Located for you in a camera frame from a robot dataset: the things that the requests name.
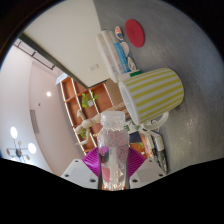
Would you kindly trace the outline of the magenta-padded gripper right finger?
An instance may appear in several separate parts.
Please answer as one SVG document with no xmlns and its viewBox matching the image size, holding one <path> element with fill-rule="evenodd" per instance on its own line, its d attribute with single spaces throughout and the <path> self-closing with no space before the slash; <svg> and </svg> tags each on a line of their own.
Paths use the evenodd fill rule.
<svg viewBox="0 0 224 224">
<path fill-rule="evenodd" d="M 127 160 L 128 188 L 141 188 L 166 176 L 153 159 L 145 159 L 135 149 L 129 149 Z"/>
</svg>

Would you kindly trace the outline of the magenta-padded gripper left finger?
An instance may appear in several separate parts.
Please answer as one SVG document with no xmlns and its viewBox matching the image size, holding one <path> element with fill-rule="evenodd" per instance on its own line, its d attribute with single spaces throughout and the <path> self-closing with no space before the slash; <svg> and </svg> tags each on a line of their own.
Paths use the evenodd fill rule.
<svg viewBox="0 0 224 224">
<path fill-rule="evenodd" d="M 98 149 L 92 149 L 82 159 L 74 159 L 61 177 L 78 186 L 97 189 L 100 177 Z"/>
</svg>

